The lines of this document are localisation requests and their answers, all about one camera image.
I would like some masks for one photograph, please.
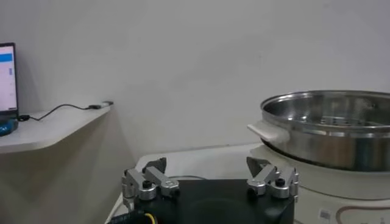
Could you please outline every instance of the blue object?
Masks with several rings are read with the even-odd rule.
[[[18,126],[19,123],[16,119],[0,122],[0,136],[11,134],[18,128]]]
[[[0,62],[13,61],[12,54],[0,54]]]

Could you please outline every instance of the black cable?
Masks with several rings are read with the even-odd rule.
[[[92,106],[94,106],[94,105],[90,105],[88,107],[82,108],[82,107],[78,107],[78,106],[67,104],[67,103],[66,104],[61,104],[59,106],[56,106],[53,110],[49,111],[48,113],[46,113],[42,117],[35,118],[35,117],[30,116],[30,115],[20,115],[18,117],[18,121],[23,122],[23,121],[28,121],[29,119],[33,119],[35,121],[41,121],[42,119],[44,119],[45,117],[47,117],[48,115],[53,113],[55,110],[57,110],[57,109],[59,109],[61,107],[73,107],[73,108],[76,108],[76,109],[79,109],[79,110],[90,110],[90,109],[94,109]]]
[[[53,113],[55,110],[57,110],[60,107],[73,107],[73,108],[76,108],[79,110],[99,110],[99,109],[104,108],[104,107],[109,107],[113,104],[114,104],[114,102],[112,102],[112,101],[104,101],[100,104],[92,104],[92,105],[89,105],[89,106],[83,108],[83,107],[78,107],[78,106],[75,106],[72,104],[65,103],[65,104],[61,104],[59,106],[56,106],[53,110],[49,111],[48,113],[46,113],[45,115],[43,115],[42,117],[39,117],[39,118],[35,118],[35,117],[30,116],[30,115],[19,115],[18,121],[23,122],[23,121],[28,121],[29,119],[33,119],[35,121],[41,121],[42,119],[44,119],[45,117],[47,117],[48,115],[50,115],[51,113]]]
[[[33,120],[36,120],[36,121],[40,121],[40,120],[44,119],[45,117],[47,117],[48,115],[50,115],[51,113],[53,113],[55,110],[57,110],[57,109],[59,109],[61,107],[74,107],[74,108],[79,109],[79,110],[89,110],[89,109],[91,109],[90,107],[82,108],[82,107],[78,107],[78,106],[66,103],[66,104],[61,104],[59,106],[56,106],[53,110],[49,111],[48,113],[46,113],[45,115],[43,115],[40,118],[35,118],[35,117],[32,117],[32,116],[30,116],[30,118],[33,119]]]
[[[194,178],[198,180],[207,180],[204,177],[194,176],[194,175],[183,175],[183,176],[171,176],[170,178]]]

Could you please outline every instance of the white shelf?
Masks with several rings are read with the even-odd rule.
[[[110,107],[86,111],[64,108],[39,122],[32,119],[20,122],[16,131],[0,137],[0,154],[30,151],[54,145],[109,111]],[[30,115],[40,117],[45,113]]]

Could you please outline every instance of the pot rim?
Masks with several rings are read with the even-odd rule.
[[[272,96],[260,104],[260,108],[263,112],[263,118],[271,118],[278,122],[283,123],[285,127],[290,126],[298,126],[300,128],[304,129],[310,129],[310,130],[320,130],[320,131],[334,131],[336,133],[350,133],[350,132],[358,132],[358,133],[365,133],[365,135],[368,135],[367,137],[373,137],[370,135],[374,135],[375,133],[389,133],[390,132],[390,125],[381,125],[381,126],[339,126],[339,125],[330,125],[330,124],[318,124],[318,123],[309,123],[309,122],[303,122],[299,120],[289,120],[286,117],[281,117],[274,115],[268,111],[266,111],[264,108],[265,106],[269,105],[270,103],[274,103],[278,100],[284,101],[286,99],[299,99],[299,98],[308,98],[318,95],[332,95],[332,94],[345,94],[347,96],[370,96],[370,97],[381,97],[385,99],[390,100],[390,94],[389,93],[382,93],[382,92],[375,92],[375,91],[359,91],[359,90],[311,90],[311,91],[300,91],[300,92],[293,92],[293,93],[287,93],[287,94],[281,94],[277,96]]]

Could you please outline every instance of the white pot handle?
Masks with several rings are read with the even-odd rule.
[[[267,142],[282,143],[290,139],[288,131],[266,121],[258,121],[256,124],[250,124],[247,127]]]

